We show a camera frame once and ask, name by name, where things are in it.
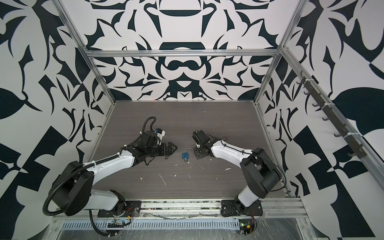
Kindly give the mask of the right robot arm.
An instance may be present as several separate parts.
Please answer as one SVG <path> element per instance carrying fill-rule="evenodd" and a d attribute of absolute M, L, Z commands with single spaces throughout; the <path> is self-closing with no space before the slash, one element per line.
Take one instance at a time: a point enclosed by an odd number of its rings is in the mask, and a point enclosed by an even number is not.
<path fill-rule="evenodd" d="M 194 153 L 197 159 L 212 157 L 225 160 L 242 170 L 247 185 L 237 195 L 239 207 L 248 208 L 264 199 L 285 176 L 264 149 L 243 149 L 226 143 L 222 138 L 207 135 L 204 131 L 193 132 L 196 143 Z"/>

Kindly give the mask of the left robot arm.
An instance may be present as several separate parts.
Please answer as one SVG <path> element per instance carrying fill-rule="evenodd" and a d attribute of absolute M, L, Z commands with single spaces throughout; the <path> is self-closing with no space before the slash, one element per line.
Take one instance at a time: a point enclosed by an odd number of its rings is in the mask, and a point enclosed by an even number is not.
<path fill-rule="evenodd" d="M 125 198 L 115 190 L 100 191 L 93 186 L 101 180 L 140 163 L 149 165 L 147 158 L 169 157 L 178 147 L 164 143 L 165 131 L 155 129 L 142 132 L 116 154 L 85 164 L 73 161 L 56 178 L 43 204 L 43 214 L 73 216 L 83 210 L 105 210 L 121 215 Z"/>

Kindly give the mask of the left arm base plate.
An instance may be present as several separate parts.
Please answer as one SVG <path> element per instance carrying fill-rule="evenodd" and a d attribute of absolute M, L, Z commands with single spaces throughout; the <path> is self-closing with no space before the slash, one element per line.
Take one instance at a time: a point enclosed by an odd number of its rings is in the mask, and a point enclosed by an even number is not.
<path fill-rule="evenodd" d="M 132 217 L 135 214 L 139 214 L 141 211 L 141 201 L 119 201 L 112 210 L 99 210 L 99 218 L 118 218 L 118 217 Z"/>

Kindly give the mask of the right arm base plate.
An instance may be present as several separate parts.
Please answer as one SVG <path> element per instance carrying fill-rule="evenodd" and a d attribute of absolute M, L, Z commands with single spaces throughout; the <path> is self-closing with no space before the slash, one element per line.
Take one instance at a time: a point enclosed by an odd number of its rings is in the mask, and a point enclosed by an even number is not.
<path fill-rule="evenodd" d="M 249 207 L 245 207 L 238 199 L 221 200 L 221 215 L 223 217 L 233 216 L 262 216 L 263 208 L 260 200 L 256 200 Z"/>

